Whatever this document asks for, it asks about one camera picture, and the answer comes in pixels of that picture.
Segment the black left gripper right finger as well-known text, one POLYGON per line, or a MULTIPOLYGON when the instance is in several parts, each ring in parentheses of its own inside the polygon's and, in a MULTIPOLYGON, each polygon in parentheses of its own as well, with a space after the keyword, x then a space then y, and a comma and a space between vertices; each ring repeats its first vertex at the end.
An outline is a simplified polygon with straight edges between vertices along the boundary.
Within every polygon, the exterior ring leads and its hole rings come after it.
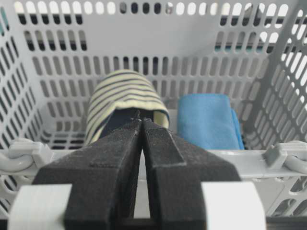
POLYGON ((142 122, 150 215, 162 230, 206 228, 202 182, 239 182, 235 166, 149 119, 142 122))

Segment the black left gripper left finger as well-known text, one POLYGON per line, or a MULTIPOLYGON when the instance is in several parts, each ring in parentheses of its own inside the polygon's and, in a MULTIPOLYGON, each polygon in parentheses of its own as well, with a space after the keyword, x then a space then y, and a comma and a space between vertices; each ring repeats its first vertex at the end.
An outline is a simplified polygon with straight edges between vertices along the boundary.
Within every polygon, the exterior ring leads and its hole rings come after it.
POLYGON ((65 229, 110 230, 114 221, 133 217, 141 127, 140 120, 133 120, 38 171, 35 185, 72 185, 65 229))

